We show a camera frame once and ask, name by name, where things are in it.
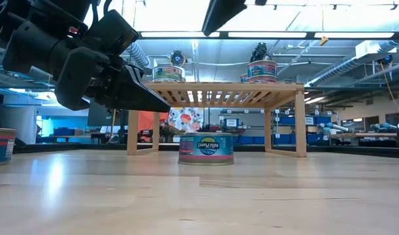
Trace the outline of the dark grey monitor panel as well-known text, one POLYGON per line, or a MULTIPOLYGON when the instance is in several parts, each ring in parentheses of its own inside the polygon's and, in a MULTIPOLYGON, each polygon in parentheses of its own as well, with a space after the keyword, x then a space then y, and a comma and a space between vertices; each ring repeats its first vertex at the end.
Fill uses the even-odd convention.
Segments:
POLYGON ((127 125, 128 122, 128 111, 127 110, 116 110, 116 114, 113 114, 113 110, 104 107, 92 107, 88 112, 88 126, 120 126, 127 125))

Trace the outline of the floral print poster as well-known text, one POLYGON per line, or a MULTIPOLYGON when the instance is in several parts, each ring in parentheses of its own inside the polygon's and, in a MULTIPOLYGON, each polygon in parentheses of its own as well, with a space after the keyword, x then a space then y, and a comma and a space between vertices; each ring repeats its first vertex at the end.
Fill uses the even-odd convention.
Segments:
POLYGON ((171 108, 168 124, 187 133, 195 133, 204 125, 204 108, 171 108))

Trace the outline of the wooden slatted shelf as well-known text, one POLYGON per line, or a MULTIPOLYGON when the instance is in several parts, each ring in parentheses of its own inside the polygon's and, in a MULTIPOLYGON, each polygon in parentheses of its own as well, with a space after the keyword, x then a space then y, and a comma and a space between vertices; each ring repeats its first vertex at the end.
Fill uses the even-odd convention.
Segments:
POLYGON ((304 85, 297 83, 238 82, 148 82, 146 86, 172 107, 261 108, 264 110, 264 151, 291 157, 306 157, 304 85), (272 149, 271 111, 295 104, 294 151, 272 149))

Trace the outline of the white cloth partition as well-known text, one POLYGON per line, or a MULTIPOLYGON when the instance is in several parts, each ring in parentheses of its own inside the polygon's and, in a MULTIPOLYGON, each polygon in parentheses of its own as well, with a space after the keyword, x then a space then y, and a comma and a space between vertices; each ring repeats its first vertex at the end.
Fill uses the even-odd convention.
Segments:
POLYGON ((0 128, 15 129, 16 138, 25 144, 34 144, 37 136, 36 108, 0 105, 0 128))

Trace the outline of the silver lid green label can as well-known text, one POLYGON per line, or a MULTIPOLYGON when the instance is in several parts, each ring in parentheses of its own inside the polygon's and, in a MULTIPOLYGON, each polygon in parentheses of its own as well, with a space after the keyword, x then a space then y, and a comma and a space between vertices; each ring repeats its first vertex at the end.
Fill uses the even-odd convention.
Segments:
POLYGON ((157 66, 152 69, 153 82, 185 82, 185 70, 175 66, 157 66))

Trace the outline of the silver ventilation duct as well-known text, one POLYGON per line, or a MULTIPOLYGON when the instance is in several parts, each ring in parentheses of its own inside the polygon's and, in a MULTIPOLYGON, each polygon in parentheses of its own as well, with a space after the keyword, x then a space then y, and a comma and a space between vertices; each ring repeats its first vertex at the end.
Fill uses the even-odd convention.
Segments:
POLYGON ((387 55, 396 53, 397 47, 399 47, 399 40, 364 40, 355 46, 355 55, 352 58, 333 64, 331 68, 327 68, 326 71, 308 81, 305 86, 316 87, 367 62, 382 59, 387 55))

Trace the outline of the black aluminium table frame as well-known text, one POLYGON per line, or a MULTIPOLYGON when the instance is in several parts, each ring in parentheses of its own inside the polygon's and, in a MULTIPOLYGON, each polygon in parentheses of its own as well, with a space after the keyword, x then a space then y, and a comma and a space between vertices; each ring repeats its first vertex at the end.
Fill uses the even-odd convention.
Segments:
MULTIPOLYGON (((139 143, 138 150, 151 149, 150 143, 139 143)), ((110 144, 79 144, 79 143, 59 143, 59 144, 30 144, 21 147, 14 147, 13 153, 42 153, 50 151, 69 151, 69 150, 127 150, 126 145, 110 144)), ((159 151, 178 151, 178 143, 160 144, 159 151)), ((282 151, 294 151, 294 146, 274 146, 272 149, 282 151)), ((264 151, 263 145, 244 145, 234 146, 234 152, 260 152, 264 151)), ((399 148, 374 148, 358 146, 307 146, 307 152, 328 152, 343 153, 353 155, 371 155, 376 157, 391 157, 399 159, 399 148)))

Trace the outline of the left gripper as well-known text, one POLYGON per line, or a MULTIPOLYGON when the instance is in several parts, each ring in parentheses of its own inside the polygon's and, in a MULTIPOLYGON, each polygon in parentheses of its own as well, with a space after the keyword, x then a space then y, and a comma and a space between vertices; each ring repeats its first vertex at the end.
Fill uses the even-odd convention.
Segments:
POLYGON ((120 55, 105 54, 90 48, 83 37, 57 38, 27 21, 15 30, 3 58, 8 71, 25 73, 36 67, 56 81, 57 101, 71 110, 83 110, 89 103, 84 96, 101 104, 101 90, 123 70, 130 87, 142 87, 142 70, 124 65, 120 55))

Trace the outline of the person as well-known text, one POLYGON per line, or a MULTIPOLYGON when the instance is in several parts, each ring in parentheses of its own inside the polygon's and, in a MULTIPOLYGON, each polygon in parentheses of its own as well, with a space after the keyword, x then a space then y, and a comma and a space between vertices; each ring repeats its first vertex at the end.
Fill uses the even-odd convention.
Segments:
POLYGON ((159 139, 162 142, 173 142, 174 136, 185 134, 185 131, 179 130, 168 124, 168 121, 161 119, 159 123, 159 139))

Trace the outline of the white blue cylinder device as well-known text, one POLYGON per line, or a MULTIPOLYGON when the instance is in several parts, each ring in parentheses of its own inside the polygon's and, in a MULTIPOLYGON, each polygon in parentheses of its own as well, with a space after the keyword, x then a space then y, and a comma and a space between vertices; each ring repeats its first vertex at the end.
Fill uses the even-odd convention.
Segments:
POLYGON ((329 131, 329 130, 332 130, 332 129, 336 129, 336 130, 339 130, 339 131, 341 131, 343 133, 348 133, 349 132, 349 129, 347 127, 342 127, 340 125, 333 124, 331 122, 330 123, 320 123, 317 126, 322 128, 323 130, 326 130, 326 131, 329 131))

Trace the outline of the orange red partition panel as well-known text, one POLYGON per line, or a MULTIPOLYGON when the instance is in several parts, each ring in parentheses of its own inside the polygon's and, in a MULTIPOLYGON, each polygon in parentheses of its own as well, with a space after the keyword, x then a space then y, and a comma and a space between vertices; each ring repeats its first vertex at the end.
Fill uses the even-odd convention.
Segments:
POLYGON ((153 129, 154 113, 149 111, 138 112, 138 131, 153 129))

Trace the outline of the wooden workbench top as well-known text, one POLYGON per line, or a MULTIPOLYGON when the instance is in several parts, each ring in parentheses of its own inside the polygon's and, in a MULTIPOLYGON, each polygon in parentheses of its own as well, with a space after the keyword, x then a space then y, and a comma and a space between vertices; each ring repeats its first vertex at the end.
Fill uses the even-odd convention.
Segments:
POLYGON ((332 134, 331 138, 367 138, 367 137, 384 137, 384 138, 396 138, 396 133, 342 133, 342 134, 332 134))

